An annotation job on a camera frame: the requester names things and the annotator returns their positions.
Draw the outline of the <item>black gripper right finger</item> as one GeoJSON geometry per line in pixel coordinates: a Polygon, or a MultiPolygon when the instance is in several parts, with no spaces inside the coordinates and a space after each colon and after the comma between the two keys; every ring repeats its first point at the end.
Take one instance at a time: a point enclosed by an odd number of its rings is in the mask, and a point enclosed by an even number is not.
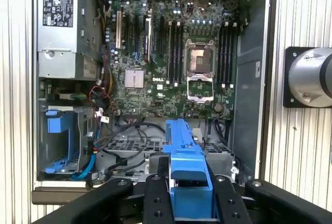
{"type": "Polygon", "coordinates": [[[207,169],[220,223],[331,223],[331,212],[267,181],[248,180],[240,195],[228,177],[207,169]]]}

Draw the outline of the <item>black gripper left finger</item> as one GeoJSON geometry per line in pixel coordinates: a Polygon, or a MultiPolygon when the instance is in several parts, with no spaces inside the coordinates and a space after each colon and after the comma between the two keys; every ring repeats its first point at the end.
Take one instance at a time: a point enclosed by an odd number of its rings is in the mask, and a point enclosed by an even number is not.
{"type": "Polygon", "coordinates": [[[112,179],[36,223],[174,223],[168,175],[169,157],[160,157],[157,173],[145,181],[112,179]]]}

